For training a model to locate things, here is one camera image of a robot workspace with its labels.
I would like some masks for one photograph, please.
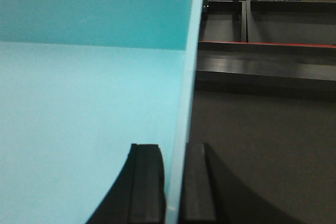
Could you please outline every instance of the red edge strip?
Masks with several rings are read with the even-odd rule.
[[[215,41],[215,40],[200,40],[199,42],[211,43],[232,43],[232,44],[251,44],[251,45],[278,45],[278,46],[295,46],[295,47],[327,47],[336,48],[334,45],[315,45],[315,44],[292,44],[292,43],[269,43],[269,42],[240,42],[240,41]]]

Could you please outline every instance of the blue surface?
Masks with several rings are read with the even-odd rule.
[[[84,223],[133,142],[158,143],[170,169],[183,51],[0,50],[1,223]]]
[[[202,0],[0,6],[0,222],[84,223],[156,143],[176,223]]]
[[[192,0],[0,0],[0,41],[184,50]]]

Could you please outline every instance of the black metal frame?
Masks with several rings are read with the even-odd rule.
[[[202,14],[202,21],[199,31],[199,40],[209,40],[204,38],[204,34],[207,29],[207,21],[211,19],[212,15],[223,17],[230,17],[227,29],[223,29],[220,26],[212,27],[213,34],[219,34],[228,37],[223,40],[221,36],[218,39],[210,39],[212,41],[236,41],[236,42],[246,42],[246,2],[219,2],[219,1],[209,1],[207,13]],[[239,29],[236,29],[234,23],[239,22]]]
[[[118,178],[87,224],[163,224],[164,170],[157,145],[132,144]]]
[[[336,47],[198,43],[195,89],[336,102]]]
[[[247,1],[248,42],[336,45],[336,3]]]

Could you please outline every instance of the dark gray floor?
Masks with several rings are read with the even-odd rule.
[[[195,91],[190,141],[227,167],[232,223],[336,223],[335,103]]]

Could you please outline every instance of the cyan box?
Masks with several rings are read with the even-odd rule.
[[[176,222],[202,0],[0,0],[0,216],[85,223],[131,143]]]

